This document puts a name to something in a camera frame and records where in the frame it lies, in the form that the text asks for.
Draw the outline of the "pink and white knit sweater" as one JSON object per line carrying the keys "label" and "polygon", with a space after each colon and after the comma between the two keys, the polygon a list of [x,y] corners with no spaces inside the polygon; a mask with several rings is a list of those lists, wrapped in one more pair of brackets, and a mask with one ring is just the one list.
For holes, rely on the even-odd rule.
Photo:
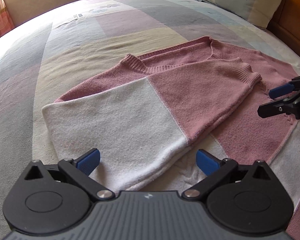
{"label": "pink and white knit sweater", "polygon": [[243,164],[265,160],[296,212],[288,231],[300,239],[300,121],[263,119],[269,91],[297,75],[293,66],[204,36],[134,56],[77,85],[42,109],[59,159],[101,152],[94,179],[114,192],[185,190],[203,178],[191,152]]}

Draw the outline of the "pastel patchwork bed sheet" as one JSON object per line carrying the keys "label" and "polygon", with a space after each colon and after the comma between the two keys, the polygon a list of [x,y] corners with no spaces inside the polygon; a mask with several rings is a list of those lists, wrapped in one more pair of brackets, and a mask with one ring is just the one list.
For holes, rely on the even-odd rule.
{"label": "pastel patchwork bed sheet", "polygon": [[210,37],[293,66],[300,57],[268,31],[195,0],[81,0],[47,12],[0,38],[0,239],[2,205],[26,165],[59,159],[44,106],[128,54],[140,56]]}

